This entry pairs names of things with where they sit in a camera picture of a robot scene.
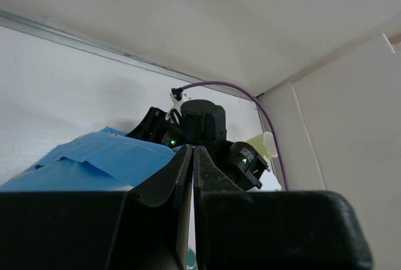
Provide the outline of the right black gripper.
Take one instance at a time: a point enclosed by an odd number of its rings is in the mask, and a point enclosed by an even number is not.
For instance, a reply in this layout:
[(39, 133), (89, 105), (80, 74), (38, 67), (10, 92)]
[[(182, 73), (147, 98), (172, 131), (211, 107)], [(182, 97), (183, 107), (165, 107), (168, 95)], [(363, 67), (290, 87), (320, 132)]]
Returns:
[(169, 112), (151, 107), (126, 136), (169, 148), (185, 144), (219, 148), (227, 142), (226, 112), (208, 100), (189, 100)]

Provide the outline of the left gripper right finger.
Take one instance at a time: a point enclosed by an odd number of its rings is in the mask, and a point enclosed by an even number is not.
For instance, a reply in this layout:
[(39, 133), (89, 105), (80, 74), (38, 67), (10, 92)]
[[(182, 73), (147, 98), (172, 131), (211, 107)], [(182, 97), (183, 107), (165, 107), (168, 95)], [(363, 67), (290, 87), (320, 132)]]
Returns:
[(199, 269), (371, 269), (355, 211), (329, 191), (246, 192), (194, 149)]

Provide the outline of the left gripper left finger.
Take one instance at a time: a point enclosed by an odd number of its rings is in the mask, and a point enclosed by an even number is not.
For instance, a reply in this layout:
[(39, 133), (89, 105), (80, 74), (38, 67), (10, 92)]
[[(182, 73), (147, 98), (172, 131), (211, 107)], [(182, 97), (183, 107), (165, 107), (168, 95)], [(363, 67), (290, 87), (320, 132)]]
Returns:
[(128, 192), (4, 192), (2, 269), (183, 269), (192, 147)]

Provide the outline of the blue space print placemat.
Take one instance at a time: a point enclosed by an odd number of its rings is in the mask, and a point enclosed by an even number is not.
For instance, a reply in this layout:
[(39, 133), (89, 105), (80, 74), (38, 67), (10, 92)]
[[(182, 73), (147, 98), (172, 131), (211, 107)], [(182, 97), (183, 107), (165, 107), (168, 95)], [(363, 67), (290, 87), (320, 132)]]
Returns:
[(106, 127), (52, 149), (1, 185), (3, 192), (110, 191), (134, 188), (165, 167), (171, 148)]

